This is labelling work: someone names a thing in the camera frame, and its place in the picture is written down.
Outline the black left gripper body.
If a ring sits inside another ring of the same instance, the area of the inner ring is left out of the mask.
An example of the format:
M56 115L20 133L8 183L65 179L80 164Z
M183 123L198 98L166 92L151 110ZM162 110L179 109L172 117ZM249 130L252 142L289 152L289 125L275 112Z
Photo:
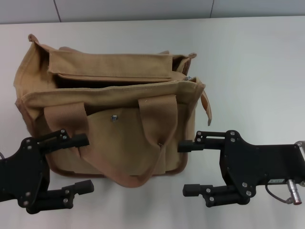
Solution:
M22 140L10 157L0 155L0 201L17 200L30 214L35 212L39 193L48 191L50 169L45 156L37 154L37 138Z

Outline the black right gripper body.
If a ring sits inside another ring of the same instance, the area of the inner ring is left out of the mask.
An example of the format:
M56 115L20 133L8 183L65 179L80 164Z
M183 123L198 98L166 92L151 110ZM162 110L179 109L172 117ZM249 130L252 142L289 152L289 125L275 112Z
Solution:
M229 130L220 150L220 169L225 183L244 198L254 197L257 186L284 184L292 203L302 203L296 185L305 180L305 158L297 144L252 145Z

